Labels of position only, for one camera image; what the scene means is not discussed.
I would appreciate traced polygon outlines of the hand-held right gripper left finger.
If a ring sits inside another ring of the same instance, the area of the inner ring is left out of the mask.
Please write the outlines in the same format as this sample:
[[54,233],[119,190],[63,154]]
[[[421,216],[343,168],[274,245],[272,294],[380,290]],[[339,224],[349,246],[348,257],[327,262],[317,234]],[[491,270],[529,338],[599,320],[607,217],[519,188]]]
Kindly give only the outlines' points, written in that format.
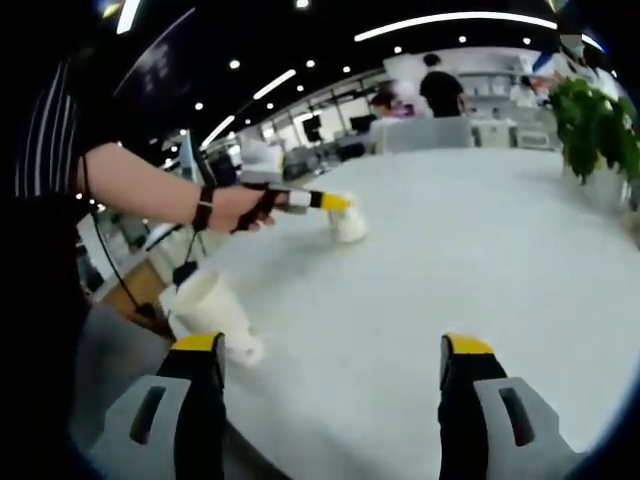
[[221,332],[183,337],[110,406],[90,450],[105,478],[224,477],[224,349]]

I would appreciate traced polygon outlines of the person's left hand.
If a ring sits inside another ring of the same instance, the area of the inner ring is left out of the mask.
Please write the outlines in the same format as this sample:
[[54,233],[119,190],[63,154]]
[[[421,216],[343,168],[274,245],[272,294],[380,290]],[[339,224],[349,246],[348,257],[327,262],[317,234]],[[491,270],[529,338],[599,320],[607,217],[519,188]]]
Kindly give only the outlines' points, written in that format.
[[263,208],[263,199],[266,194],[267,191],[244,186],[215,190],[208,229],[217,233],[232,233],[238,230],[241,220],[249,213],[252,214],[251,221],[243,223],[244,231],[257,231],[262,226],[273,225],[271,211],[275,206],[284,205],[288,200],[288,194],[280,192],[269,208]]

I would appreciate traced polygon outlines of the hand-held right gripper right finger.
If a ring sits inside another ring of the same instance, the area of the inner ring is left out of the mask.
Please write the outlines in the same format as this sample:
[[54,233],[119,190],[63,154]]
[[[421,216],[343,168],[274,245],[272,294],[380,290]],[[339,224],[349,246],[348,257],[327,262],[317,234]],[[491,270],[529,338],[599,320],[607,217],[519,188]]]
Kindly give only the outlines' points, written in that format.
[[438,422],[441,479],[566,479],[584,457],[551,405],[471,336],[441,338]]

